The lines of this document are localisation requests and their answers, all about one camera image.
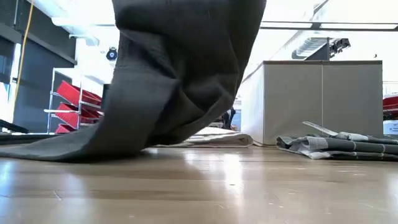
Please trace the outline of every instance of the white fabric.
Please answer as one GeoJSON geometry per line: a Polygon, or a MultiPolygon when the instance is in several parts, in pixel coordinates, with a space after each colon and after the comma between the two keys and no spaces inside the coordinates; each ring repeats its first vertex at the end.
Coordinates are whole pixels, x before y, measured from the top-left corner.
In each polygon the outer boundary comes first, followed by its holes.
{"type": "Polygon", "coordinates": [[[249,147],[251,145],[253,145],[253,139],[247,134],[207,127],[181,144],[157,147],[249,147]]]}

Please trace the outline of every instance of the folded fabric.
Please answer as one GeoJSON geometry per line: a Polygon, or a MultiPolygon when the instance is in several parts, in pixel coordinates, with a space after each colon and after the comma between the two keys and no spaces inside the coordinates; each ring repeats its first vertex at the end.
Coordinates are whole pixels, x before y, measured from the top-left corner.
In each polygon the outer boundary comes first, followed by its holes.
{"type": "Polygon", "coordinates": [[[248,134],[207,127],[183,143],[157,147],[249,147],[251,145],[253,145],[253,139],[248,134]]]}
{"type": "Polygon", "coordinates": [[[308,156],[311,159],[398,161],[398,139],[392,136],[375,138],[317,129],[332,134],[327,138],[316,135],[301,138],[279,136],[277,146],[280,150],[308,156]]]}

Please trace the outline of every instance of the metal shelving rack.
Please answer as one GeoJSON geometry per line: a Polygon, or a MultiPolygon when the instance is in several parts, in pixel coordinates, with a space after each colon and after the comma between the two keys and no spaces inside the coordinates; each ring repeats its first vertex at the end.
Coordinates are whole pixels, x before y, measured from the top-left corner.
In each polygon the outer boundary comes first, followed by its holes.
{"type": "Polygon", "coordinates": [[[55,81],[55,74],[59,73],[61,75],[63,74],[60,69],[62,68],[53,68],[52,70],[52,81],[51,81],[51,92],[50,92],[50,103],[49,103],[49,108],[44,109],[44,112],[48,113],[48,118],[47,118],[47,134],[50,134],[50,129],[51,129],[51,118],[58,118],[55,113],[77,113],[78,114],[78,121],[77,121],[77,129],[80,129],[81,126],[90,126],[91,124],[85,124],[85,123],[80,123],[80,116],[81,116],[81,107],[83,105],[88,106],[91,109],[94,109],[96,111],[101,110],[101,107],[98,105],[94,105],[91,103],[87,103],[82,101],[82,96],[83,96],[83,87],[82,87],[82,78],[83,75],[80,75],[80,94],[79,94],[79,104],[75,105],[77,106],[78,110],[77,111],[70,111],[70,110],[54,110],[53,109],[53,97],[54,96],[59,96],[63,98],[65,101],[69,102],[67,99],[65,99],[63,96],[59,95],[57,92],[54,92],[54,81],[55,81]]]}

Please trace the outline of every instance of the wooden floor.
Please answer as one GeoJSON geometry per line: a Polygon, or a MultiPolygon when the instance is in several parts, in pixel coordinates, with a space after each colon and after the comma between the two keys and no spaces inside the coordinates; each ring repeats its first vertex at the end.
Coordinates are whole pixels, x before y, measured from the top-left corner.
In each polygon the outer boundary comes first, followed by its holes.
{"type": "Polygon", "coordinates": [[[398,223],[398,164],[277,149],[149,149],[134,159],[0,159],[0,223],[398,223]]]}

